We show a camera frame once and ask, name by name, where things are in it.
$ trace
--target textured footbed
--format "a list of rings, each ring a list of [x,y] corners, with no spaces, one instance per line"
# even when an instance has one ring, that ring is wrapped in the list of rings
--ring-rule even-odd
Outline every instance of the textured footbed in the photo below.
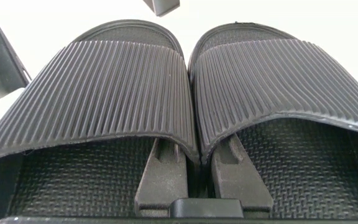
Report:
[[[238,24],[237,28],[233,27],[233,29],[217,32],[210,38],[206,39],[201,46],[200,55],[210,48],[223,44],[231,44],[236,42],[253,40],[272,40],[285,38],[283,35],[268,32],[266,30],[242,28],[241,26],[242,24]]]
[[[134,217],[152,138],[30,151],[7,216]]]
[[[348,131],[276,119],[239,131],[274,199],[271,218],[358,220],[358,161]]]

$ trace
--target black slide sandal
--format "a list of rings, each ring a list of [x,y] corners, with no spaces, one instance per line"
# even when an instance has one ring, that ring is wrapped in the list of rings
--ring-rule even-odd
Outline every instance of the black slide sandal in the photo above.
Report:
[[[216,197],[240,199],[253,218],[358,220],[358,83],[290,35],[206,47],[215,29],[189,73]]]
[[[171,47],[115,39],[114,24]],[[151,22],[108,29],[61,50],[1,120],[0,219],[167,217],[188,196],[185,154],[200,160],[179,44]]]

